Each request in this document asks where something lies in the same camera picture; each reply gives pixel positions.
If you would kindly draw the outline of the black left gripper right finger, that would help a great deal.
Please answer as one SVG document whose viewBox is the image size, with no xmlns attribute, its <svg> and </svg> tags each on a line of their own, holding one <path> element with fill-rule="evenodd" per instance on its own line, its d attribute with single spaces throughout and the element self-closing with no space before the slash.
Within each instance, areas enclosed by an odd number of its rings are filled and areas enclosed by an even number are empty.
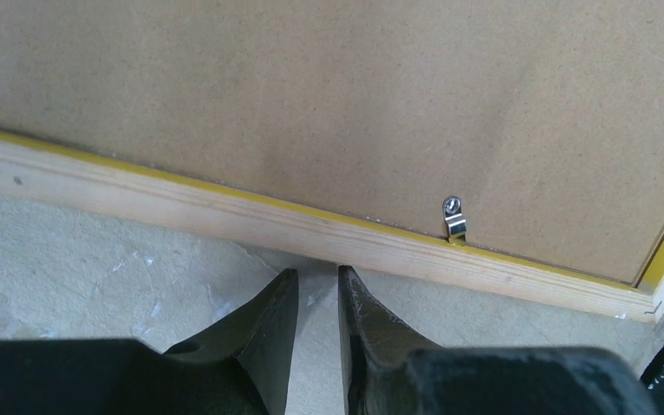
<svg viewBox="0 0 664 415">
<path fill-rule="evenodd" d="M 654 414 L 616 354 L 591 347 L 446 348 L 377 300 L 355 269 L 338 269 L 349 414 Z"/>
</svg>

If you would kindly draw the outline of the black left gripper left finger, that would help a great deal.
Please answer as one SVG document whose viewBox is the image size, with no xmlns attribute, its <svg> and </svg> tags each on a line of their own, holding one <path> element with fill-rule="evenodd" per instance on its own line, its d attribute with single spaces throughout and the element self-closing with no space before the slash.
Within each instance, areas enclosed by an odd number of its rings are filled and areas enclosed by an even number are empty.
<svg viewBox="0 0 664 415">
<path fill-rule="evenodd" d="M 297 272 L 157 352 L 136 339 L 0 341 L 0 414 L 282 414 Z"/>
</svg>

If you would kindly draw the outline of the brown frame backing board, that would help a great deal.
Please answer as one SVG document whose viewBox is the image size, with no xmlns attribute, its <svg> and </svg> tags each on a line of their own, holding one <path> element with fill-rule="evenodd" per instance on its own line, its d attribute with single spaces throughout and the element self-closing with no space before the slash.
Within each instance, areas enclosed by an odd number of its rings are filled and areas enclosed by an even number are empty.
<svg viewBox="0 0 664 415">
<path fill-rule="evenodd" d="M 664 1 L 0 1 L 0 126 L 631 282 Z"/>
</svg>

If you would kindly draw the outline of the yellow picture frame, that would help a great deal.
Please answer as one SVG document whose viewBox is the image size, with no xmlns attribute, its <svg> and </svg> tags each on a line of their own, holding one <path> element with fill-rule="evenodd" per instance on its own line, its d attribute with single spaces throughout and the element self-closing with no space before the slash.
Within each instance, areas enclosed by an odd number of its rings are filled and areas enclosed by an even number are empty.
<svg viewBox="0 0 664 415">
<path fill-rule="evenodd" d="M 664 240 L 630 288 L 1 131 L 0 193 L 572 310 L 664 317 Z"/>
</svg>

